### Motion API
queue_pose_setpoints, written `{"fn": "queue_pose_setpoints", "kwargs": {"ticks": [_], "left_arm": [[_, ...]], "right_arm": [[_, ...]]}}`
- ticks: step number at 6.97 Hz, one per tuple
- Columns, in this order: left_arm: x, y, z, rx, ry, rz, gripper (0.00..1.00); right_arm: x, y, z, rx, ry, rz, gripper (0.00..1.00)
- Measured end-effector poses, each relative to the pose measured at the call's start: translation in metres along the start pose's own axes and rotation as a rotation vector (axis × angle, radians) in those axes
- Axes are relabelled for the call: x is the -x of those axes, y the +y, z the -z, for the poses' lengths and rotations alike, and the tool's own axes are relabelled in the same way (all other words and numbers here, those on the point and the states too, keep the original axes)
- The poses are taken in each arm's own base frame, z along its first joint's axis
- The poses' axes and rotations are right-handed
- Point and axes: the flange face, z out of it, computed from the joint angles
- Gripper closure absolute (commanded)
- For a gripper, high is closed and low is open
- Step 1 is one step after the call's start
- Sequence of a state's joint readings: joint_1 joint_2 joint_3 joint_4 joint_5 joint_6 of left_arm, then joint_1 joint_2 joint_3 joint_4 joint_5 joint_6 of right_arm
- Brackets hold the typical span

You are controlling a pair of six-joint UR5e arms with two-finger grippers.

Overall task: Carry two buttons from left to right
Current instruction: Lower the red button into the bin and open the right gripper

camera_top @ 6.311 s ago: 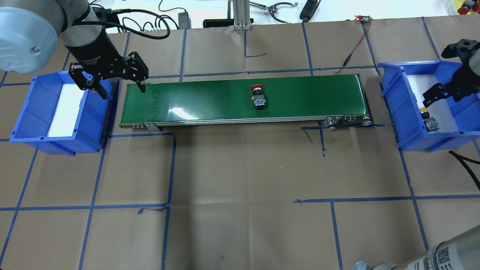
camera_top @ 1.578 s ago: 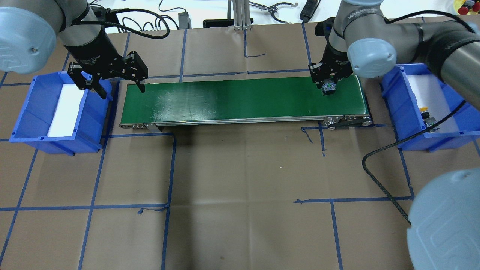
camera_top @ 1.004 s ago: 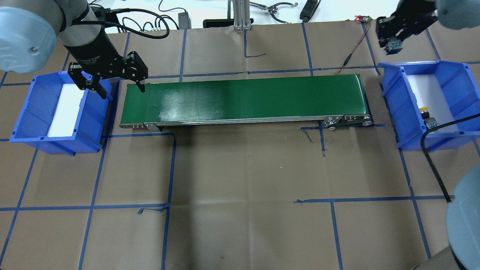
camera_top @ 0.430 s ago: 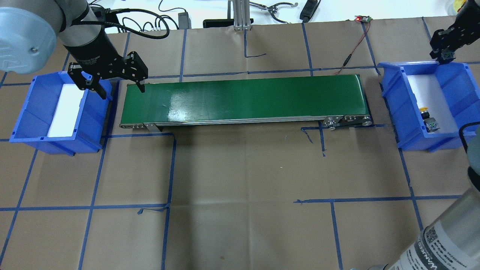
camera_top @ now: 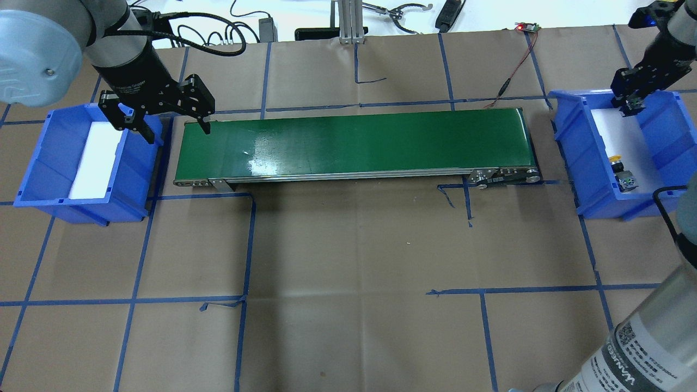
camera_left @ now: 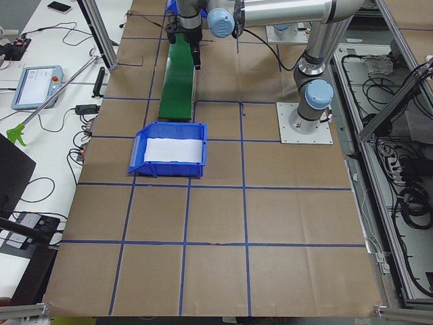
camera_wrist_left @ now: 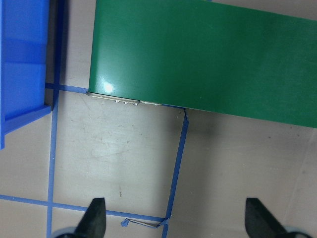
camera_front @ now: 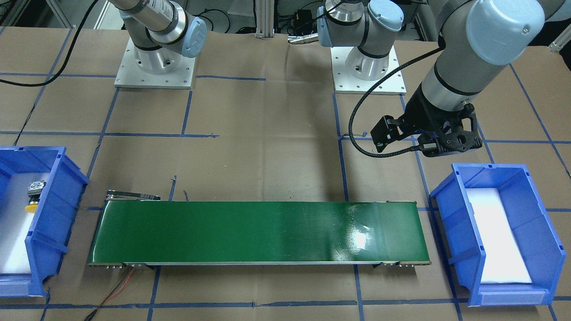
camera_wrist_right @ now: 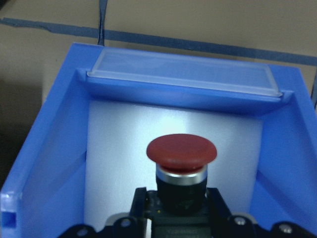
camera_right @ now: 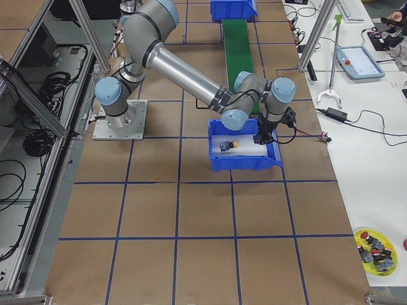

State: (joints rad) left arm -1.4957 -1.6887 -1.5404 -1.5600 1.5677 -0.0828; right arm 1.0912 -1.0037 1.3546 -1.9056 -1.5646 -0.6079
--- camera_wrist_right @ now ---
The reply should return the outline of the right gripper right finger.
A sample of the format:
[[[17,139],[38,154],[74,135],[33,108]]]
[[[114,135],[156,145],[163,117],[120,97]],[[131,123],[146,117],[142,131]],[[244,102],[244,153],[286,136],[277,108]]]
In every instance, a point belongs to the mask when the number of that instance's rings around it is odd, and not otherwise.
[[[217,188],[207,188],[207,203],[213,220],[226,221],[231,216],[231,211]]]

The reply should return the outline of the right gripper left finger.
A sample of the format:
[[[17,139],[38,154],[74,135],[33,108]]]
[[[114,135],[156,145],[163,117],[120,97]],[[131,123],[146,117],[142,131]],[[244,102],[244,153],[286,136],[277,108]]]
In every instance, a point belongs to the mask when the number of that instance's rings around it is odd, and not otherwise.
[[[135,189],[130,216],[137,220],[146,220],[146,203],[147,203],[147,189],[145,187],[139,187]]]

